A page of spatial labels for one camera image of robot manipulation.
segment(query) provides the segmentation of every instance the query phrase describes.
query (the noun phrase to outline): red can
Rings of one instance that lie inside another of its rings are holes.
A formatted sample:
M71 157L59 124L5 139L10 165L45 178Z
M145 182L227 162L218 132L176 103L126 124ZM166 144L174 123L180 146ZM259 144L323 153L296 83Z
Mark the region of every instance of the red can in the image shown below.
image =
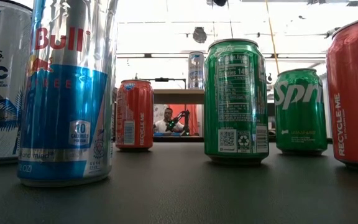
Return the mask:
M335 158L358 168L358 21L334 33L327 76Z
M153 146L153 88L143 80L124 80L117 93L116 146L147 151Z

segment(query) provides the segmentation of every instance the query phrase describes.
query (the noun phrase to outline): sprite can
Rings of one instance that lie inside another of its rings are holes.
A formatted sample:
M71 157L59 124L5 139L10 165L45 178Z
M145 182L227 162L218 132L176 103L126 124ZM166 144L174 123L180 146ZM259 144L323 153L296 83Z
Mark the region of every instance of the sprite can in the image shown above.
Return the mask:
M323 84L312 68L282 72L274 85L276 142L283 153L327 149Z
M209 46L204 103L205 154L214 162L260 164L269 155L265 61L255 42Z

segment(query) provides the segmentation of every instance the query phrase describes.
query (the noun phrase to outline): white shirt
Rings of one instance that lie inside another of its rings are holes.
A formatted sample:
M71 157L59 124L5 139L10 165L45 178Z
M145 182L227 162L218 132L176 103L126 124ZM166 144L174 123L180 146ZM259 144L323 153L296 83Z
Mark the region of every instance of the white shirt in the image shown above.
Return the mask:
M171 131L165 131L165 130L167 130L167 125L166 125L166 122L164 120L157 121L154 125L155 125L155 130L158 133L171 133ZM183 124L181 124L180 122L177 122L177 124L175 125L174 129L175 130L182 130L183 127L184 127Z

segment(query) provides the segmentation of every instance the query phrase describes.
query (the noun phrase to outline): nutrition facts label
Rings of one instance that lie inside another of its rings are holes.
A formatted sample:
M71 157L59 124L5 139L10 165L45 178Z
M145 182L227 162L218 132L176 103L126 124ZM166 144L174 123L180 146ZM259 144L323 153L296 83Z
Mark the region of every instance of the nutrition facts label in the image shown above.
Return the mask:
M252 121L251 83L247 54L230 54L218 57L216 65L219 121Z

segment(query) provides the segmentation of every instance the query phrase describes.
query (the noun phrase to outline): qr code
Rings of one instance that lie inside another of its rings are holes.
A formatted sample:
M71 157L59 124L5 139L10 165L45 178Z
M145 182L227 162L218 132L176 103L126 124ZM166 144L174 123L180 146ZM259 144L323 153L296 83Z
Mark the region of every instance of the qr code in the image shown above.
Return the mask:
M236 130L221 129L219 130L219 151L235 152L237 151Z

